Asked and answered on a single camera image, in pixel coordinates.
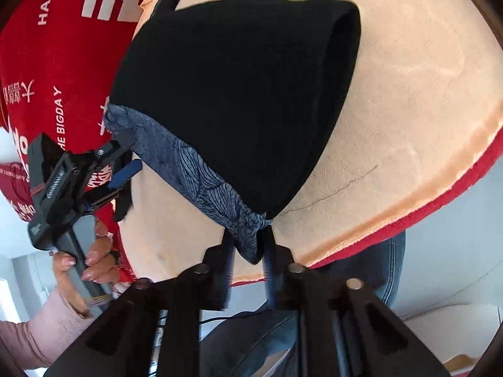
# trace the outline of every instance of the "person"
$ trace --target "person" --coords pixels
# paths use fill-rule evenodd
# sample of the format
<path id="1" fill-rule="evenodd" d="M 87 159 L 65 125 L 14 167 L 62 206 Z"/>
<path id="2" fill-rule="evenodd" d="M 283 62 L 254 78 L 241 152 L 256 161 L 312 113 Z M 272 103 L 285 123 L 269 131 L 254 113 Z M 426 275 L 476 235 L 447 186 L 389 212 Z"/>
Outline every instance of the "person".
<path id="1" fill-rule="evenodd" d="M 112 241 L 107 233 L 107 227 L 97 222 L 97 238 L 86 256 L 89 267 L 82 276 L 87 281 L 109 283 L 117 280 L 118 269 L 110 254 Z M 46 368 L 92 323 L 94 319 L 86 302 L 67 273 L 74 265 L 74 257 L 64 252 L 55 253 L 52 268 L 57 287 L 42 309 L 24 323 L 0 322 L 0 358 L 4 366 L 7 362 L 18 371 Z"/>

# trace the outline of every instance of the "white wall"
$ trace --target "white wall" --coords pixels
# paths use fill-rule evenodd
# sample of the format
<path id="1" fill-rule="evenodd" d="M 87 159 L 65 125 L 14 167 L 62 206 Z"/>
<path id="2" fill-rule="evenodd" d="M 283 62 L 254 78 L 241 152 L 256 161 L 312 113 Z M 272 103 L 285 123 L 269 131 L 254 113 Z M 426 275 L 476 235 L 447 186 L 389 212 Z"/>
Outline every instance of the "white wall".
<path id="1" fill-rule="evenodd" d="M 12 135 L 6 130 L 0 128 L 0 163 L 18 161 L 19 156 L 14 146 Z"/>
<path id="2" fill-rule="evenodd" d="M 12 261 L 3 255 L 0 255 L 0 278 L 5 279 L 8 283 L 12 299 L 18 311 L 19 319 L 22 322 L 28 321 L 28 313 L 26 312 L 23 299 L 21 298 Z"/>
<path id="3" fill-rule="evenodd" d="M 16 279 L 28 316 L 32 318 L 47 302 L 56 279 L 52 273 L 52 258 L 48 252 L 20 256 L 12 260 Z"/>
<path id="4" fill-rule="evenodd" d="M 451 365 L 457 374 L 471 370 L 486 351 L 500 327 L 500 312 L 492 304 L 456 304 L 421 314 L 406 325 L 441 363 L 467 356 L 456 370 Z"/>
<path id="5" fill-rule="evenodd" d="M 17 258 L 37 251 L 31 244 L 27 225 L 0 193 L 0 251 L 7 258 Z"/>
<path id="6" fill-rule="evenodd" d="M 450 204 L 407 229 L 394 311 L 452 304 L 503 306 L 503 158 Z"/>

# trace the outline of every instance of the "pink sleeve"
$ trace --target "pink sleeve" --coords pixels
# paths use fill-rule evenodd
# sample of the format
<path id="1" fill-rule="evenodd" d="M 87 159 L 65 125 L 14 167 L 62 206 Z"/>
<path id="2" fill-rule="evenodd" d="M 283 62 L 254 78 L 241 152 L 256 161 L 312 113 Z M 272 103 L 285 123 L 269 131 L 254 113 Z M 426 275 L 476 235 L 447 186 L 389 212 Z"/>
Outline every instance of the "pink sleeve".
<path id="1" fill-rule="evenodd" d="M 33 319 L 0 322 L 0 340 L 23 370 L 50 366 L 94 319 L 84 319 L 56 288 Z"/>

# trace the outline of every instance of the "black knit hat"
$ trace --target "black knit hat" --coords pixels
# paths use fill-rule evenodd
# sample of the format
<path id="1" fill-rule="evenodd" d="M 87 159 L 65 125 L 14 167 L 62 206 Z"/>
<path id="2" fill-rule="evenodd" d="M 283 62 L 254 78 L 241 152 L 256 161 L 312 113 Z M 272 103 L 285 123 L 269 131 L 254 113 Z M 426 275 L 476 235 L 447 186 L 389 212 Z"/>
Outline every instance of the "black knit hat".
<path id="1" fill-rule="evenodd" d="M 165 128 L 200 156 L 203 168 L 196 174 L 208 168 L 253 214 L 270 220 L 303 186 L 324 150 L 348 92 L 359 40 L 359 11 L 349 1 L 221 0 L 157 12 L 132 42 L 110 103 Z M 160 171 L 159 165 L 177 158 L 164 160 L 164 149 L 155 149 L 163 131 L 154 133 L 152 120 L 149 127 L 134 120 L 142 136 L 135 152 L 228 226 L 215 218 L 226 214 L 218 205 L 205 211 L 211 197 L 198 203 L 191 199 L 197 194 L 177 187 L 172 172 Z M 126 127 L 113 122 L 114 133 Z"/>

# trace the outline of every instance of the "blue jeans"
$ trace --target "blue jeans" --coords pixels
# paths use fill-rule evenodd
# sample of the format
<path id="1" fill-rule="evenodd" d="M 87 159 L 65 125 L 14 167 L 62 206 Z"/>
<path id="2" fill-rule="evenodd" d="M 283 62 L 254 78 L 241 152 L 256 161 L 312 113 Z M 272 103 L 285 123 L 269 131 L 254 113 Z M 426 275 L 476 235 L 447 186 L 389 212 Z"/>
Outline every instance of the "blue jeans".
<path id="1" fill-rule="evenodd" d="M 390 306 L 398 290 L 405 245 L 406 234 L 402 232 L 316 270 L 343 279 L 360 278 Z M 201 377 L 250 377 L 268 356 L 293 347 L 297 337 L 295 312 L 266 309 L 267 302 L 256 310 L 256 316 L 225 321 L 206 336 L 200 348 Z M 293 374 L 294 360 L 292 350 L 282 374 Z"/>

